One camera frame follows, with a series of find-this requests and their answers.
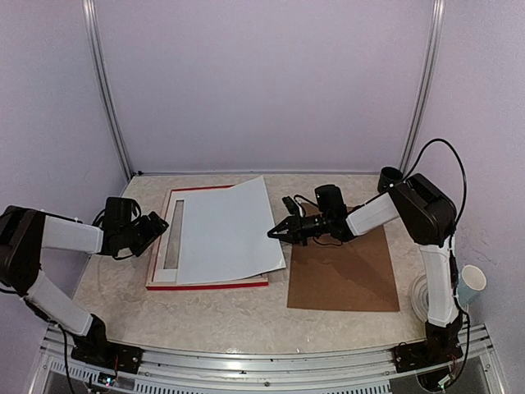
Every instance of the black cup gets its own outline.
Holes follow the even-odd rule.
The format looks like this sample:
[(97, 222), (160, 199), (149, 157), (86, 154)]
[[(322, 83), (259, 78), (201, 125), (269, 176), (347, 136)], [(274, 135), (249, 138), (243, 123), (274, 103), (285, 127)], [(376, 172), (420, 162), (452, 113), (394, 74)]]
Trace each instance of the black cup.
[(390, 185), (400, 183), (403, 179), (403, 173), (397, 168), (383, 167), (379, 174), (379, 183), (377, 183), (377, 191), (382, 193), (386, 191)]

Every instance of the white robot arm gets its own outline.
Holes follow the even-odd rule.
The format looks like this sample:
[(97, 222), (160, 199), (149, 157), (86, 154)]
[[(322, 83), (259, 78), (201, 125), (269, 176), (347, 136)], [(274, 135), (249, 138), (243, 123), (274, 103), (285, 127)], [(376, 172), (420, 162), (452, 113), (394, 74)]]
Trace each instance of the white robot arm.
[[(365, 203), (347, 218), (349, 229), (355, 236), (362, 236), (382, 226), (399, 214), (389, 193)], [(443, 245), (420, 245), (428, 285), (428, 322), (446, 327), (458, 317), (450, 275), (449, 259), (454, 255), (454, 235), (444, 239)]]
[(305, 217), (296, 195), (283, 199), (291, 216), (268, 232), (271, 238), (306, 245), (309, 237), (330, 234), (340, 242), (352, 241), (372, 229), (401, 218), (419, 244), (428, 283), (427, 340), (394, 349), (398, 372), (459, 359), (458, 332), (462, 317), (454, 300), (458, 269), (454, 257), (456, 208), (426, 177), (416, 174), (391, 186), (350, 213), (334, 185), (315, 190), (320, 214)]
[(103, 216), (94, 224), (8, 207), (0, 216), (0, 282), (12, 287), (40, 318), (72, 335), (71, 357), (110, 369), (119, 360), (119, 370), (136, 373), (142, 350), (109, 342), (103, 321), (75, 305), (49, 280), (40, 265), (40, 252), (74, 250), (120, 259), (119, 251), (129, 249), (139, 256), (168, 225), (155, 212), (143, 216), (134, 200), (118, 197), (107, 199)]

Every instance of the cardboard sheet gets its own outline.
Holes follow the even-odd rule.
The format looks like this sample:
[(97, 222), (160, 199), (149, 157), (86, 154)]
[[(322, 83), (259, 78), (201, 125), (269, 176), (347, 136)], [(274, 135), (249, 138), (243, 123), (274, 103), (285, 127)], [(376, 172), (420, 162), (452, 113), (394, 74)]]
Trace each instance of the cardboard sheet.
[[(317, 210), (305, 204), (308, 215)], [(338, 243), (330, 236), (322, 243)], [(288, 307), (398, 312), (399, 299), (385, 230), (378, 227), (342, 246), (294, 245)]]

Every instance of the paper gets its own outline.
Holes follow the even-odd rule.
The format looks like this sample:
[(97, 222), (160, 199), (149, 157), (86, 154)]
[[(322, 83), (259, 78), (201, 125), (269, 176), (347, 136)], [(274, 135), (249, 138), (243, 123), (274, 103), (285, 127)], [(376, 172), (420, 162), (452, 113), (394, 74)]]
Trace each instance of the paper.
[(262, 176), (185, 197), (177, 283), (226, 282), (285, 268)]

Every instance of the tabletop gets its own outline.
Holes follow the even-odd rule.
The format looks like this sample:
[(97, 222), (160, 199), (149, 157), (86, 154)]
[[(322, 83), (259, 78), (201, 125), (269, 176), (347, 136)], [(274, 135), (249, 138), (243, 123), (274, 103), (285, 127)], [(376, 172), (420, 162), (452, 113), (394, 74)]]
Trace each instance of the tabletop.
[[(171, 189), (234, 185), (258, 175), (136, 176), (124, 197), (143, 213), (160, 213)], [(349, 206), (377, 191), (377, 176), (264, 175), (276, 222), (288, 215), (281, 198), (314, 198), (315, 187), (333, 183)], [(94, 255), (74, 300), (107, 326), (107, 337), (143, 346), (222, 353), (285, 354), (354, 350), (424, 338), (409, 289), (424, 271), (418, 246), (400, 219), (385, 225), (399, 297), (399, 312), (335, 312), (286, 307), (291, 245), (283, 244), (287, 268), (269, 273), (268, 287), (217, 291), (148, 291), (152, 253), (115, 261)]]

